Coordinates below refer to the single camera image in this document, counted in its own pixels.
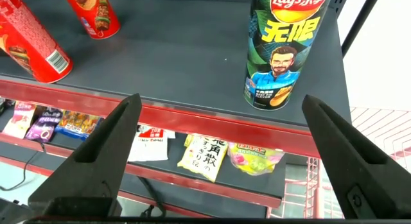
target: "red shelf edge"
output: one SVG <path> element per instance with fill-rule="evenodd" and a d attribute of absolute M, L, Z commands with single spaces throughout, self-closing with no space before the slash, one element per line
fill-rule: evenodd
<path fill-rule="evenodd" d="M 0 80 L 0 92 L 0 96 L 5 98 L 103 117 L 120 102 L 119 98 L 106 98 L 98 93 L 84 94 L 8 80 Z M 147 104 L 143 105 L 139 122 L 176 132 L 202 134 L 253 146 L 279 148 L 308 157 L 320 157 L 310 132 L 302 130 Z"/>
<path fill-rule="evenodd" d="M 35 141 L 30 141 L 26 139 L 18 139 L 6 134 L 0 133 L 0 142 L 7 142 L 9 144 L 14 144 L 21 146 L 23 148 L 29 148 L 31 150 L 42 151 L 39 143 Z M 56 155 L 58 157 L 67 158 L 73 152 L 65 148 L 58 146 L 53 146 L 51 144 L 44 144 L 47 154 Z M 145 168 L 142 166 L 136 166 L 133 164 L 127 164 L 125 173 L 130 173 L 131 175 L 137 175 L 140 177 L 145 177 L 153 180 L 158 180 L 161 182 L 167 182 L 170 184 L 179 185 L 182 187 L 187 187 L 190 189 L 196 189 L 199 191 L 216 194 L 219 196 L 225 196 L 228 198 L 234 198 L 237 200 L 242 200 L 244 202 L 255 203 L 257 205 L 263 205 L 266 207 L 278 208 L 281 204 L 280 198 L 273 198 L 264 194 L 256 194 L 248 191 L 243 191 L 241 189 L 234 189 L 230 187 L 225 187 L 222 185 L 217 185 L 212 182 L 206 182 L 203 180 L 191 179 L 188 177 L 183 177 L 173 173 L 166 173 L 163 171 L 157 171 L 154 169 Z"/>
<path fill-rule="evenodd" d="M 18 160 L 13 160 L 13 159 L 8 159 L 8 158 L 2 157 L 2 156 L 0 156 L 0 162 L 3 162 L 5 164 L 9 164 L 9 165 L 12 165 L 12 166 L 16 166 L 16 167 L 22 168 L 22 169 L 24 169 L 24 165 L 25 165 L 25 162 L 20 162 Z M 34 172 L 34 173 L 38 173 L 38 174 L 46 176 L 46 177 L 49 177 L 53 173 L 53 170 L 44 169 L 44 168 L 41 168 L 41 167 L 38 167 L 38 166 L 34 166 L 32 164 L 27 165 L 27 170 L 31 171 L 31 172 Z M 119 191 L 118 196 L 123 197 L 123 198 L 127 198 L 129 200 L 133 200 L 135 202 L 141 202 L 141 203 L 145 203 L 145 204 L 148 204 L 148 205 L 156 206 L 155 201 L 153 201 L 149 198 L 144 198 L 142 196 L 127 193 L 127 192 L 124 192 L 124 191 Z M 166 210 L 168 210 L 168 211 L 176 212 L 178 214 L 189 216 L 189 217 L 211 218 L 210 216 L 207 216 L 205 214 L 197 213 L 197 212 L 194 212 L 194 211 L 189 211 L 189 210 L 186 210 L 186 209 L 183 209 L 183 208 L 180 208 L 180 207 L 176 207 L 174 205 L 164 204 L 164 208 L 166 208 Z"/>

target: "blue snack package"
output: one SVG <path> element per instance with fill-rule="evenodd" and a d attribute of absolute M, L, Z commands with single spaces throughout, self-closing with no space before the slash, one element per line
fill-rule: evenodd
<path fill-rule="evenodd" d="M 62 115 L 62 111 L 57 108 L 47 108 L 30 127 L 25 138 L 42 143 L 48 142 Z"/>
<path fill-rule="evenodd" d="M 101 122 L 98 116 L 65 110 L 56 131 L 70 137 L 86 140 Z"/>

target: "yellow snack bag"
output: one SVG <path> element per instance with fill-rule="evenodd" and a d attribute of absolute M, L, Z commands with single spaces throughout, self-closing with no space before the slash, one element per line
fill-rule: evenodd
<path fill-rule="evenodd" d="M 275 165 L 284 156 L 282 150 L 249 146 L 246 144 L 229 144 L 228 155 L 234 167 L 252 176 L 273 172 Z"/>
<path fill-rule="evenodd" d="M 177 166 L 200 173 L 215 182 L 228 149 L 227 142 L 210 137 L 188 135 L 184 145 L 187 148 Z"/>

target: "black cable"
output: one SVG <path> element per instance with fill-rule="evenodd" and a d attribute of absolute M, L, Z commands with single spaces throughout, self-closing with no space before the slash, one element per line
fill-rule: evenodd
<path fill-rule="evenodd" d="M 160 209 L 161 211 L 161 215 L 156 217 L 156 218 L 163 218 L 166 216 L 167 210 L 166 208 L 164 208 L 164 206 L 162 205 L 162 201 L 160 200 L 160 198 L 157 196 L 157 193 L 154 191 L 153 187 L 150 185 L 150 183 L 147 181 L 147 179 L 142 178 L 137 176 L 141 183 L 143 183 L 143 185 L 146 187 L 146 189 L 148 190 L 148 193 L 150 194 L 150 196 L 154 199 L 155 204 L 157 205 L 157 207 Z M 140 214 L 141 218 L 151 218 L 152 217 L 152 211 L 154 209 L 154 205 L 150 205 L 149 208 L 147 208 L 147 210 L 145 210 L 144 212 L 142 212 Z"/>
<path fill-rule="evenodd" d="M 40 141 L 34 140 L 35 142 L 38 142 L 41 145 L 41 148 L 43 149 L 43 152 L 46 153 L 46 147 L 44 147 L 44 144 L 41 143 Z M 10 188 L 4 188 L 3 186 L 0 185 L 0 190 L 1 191 L 12 191 L 14 189 L 19 188 L 25 181 L 26 181 L 26 169 L 28 164 L 31 162 L 31 160 L 34 159 L 34 157 L 38 154 L 39 152 L 36 151 L 33 156 L 30 157 L 30 159 L 28 159 L 28 161 L 26 162 L 26 164 L 24 165 L 24 169 L 23 169 L 23 180 L 21 182 L 19 182 L 17 185 L 10 187 Z"/>

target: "gray shelf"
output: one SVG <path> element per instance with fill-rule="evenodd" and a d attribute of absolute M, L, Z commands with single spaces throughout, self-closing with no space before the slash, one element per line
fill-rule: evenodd
<path fill-rule="evenodd" d="M 287 106 L 266 112 L 243 98 L 248 3 L 110 0 L 121 30 L 107 40 L 92 40 L 66 0 L 24 1 L 74 62 L 73 71 L 54 87 L 138 92 L 148 101 L 302 129 L 302 99 L 311 94 L 350 120 L 335 10 L 327 11 Z M 0 74 L 32 79 L 7 56 L 0 57 Z"/>
<path fill-rule="evenodd" d="M 0 142 L 0 156 L 2 157 L 26 162 L 34 153 L 34 150 Z M 63 161 L 62 157 L 38 154 L 30 164 L 56 170 Z M 266 216 L 267 208 L 260 205 L 154 180 L 149 181 L 153 188 L 161 195 L 164 203 L 183 209 L 217 218 L 265 218 Z M 120 190 L 152 199 L 144 185 L 133 175 L 125 174 L 123 176 Z"/>
<path fill-rule="evenodd" d="M 9 108 L 0 116 L 0 130 L 6 126 L 8 120 L 13 116 L 13 109 Z M 151 161 L 151 162 L 133 162 L 138 166 L 155 169 L 167 173 L 181 175 L 190 179 L 205 180 L 208 179 L 198 173 L 193 173 L 182 167 L 177 167 L 177 163 L 181 160 L 185 147 L 184 141 L 186 134 L 176 134 L 176 139 L 168 140 L 168 160 Z M 81 140 L 68 137 L 66 135 L 55 132 L 53 138 L 49 142 L 52 145 L 60 146 L 75 150 L 82 143 Z M 282 199 L 285 188 L 285 167 L 286 156 L 275 166 L 274 172 L 260 176 L 250 176 L 239 169 L 235 168 L 228 156 L 224 157 L 221 168 L 216 178 L 216 184 L 248 191 L 256 194 L 264 194 L 273 198 Z"/>

